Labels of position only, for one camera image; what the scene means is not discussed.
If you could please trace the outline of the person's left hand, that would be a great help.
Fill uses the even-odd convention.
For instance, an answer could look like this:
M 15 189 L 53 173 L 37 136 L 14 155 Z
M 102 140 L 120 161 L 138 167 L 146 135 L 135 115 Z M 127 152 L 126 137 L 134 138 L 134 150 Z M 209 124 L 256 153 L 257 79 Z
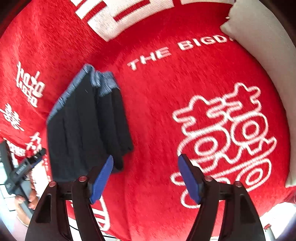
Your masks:
M 20 222 L 25 225 L 29 226 L 29 223 L 31 221 L 31 218 L 27 215 L 27 213 L 24 211 L 24 209 L 21 207 L 21 205 L 26 201 L 25 197 L 16 195 L 15 196 L 15 206 L 16 206 L 16 213 L 17 217 L 20 220 Z M 36 206 L 39 202 L 39 197 L 37 197 L 37 192 L 34 183 L 31 181 L 31 192 L 28 198 L 28 209 L 29 210 L 35 210 Z

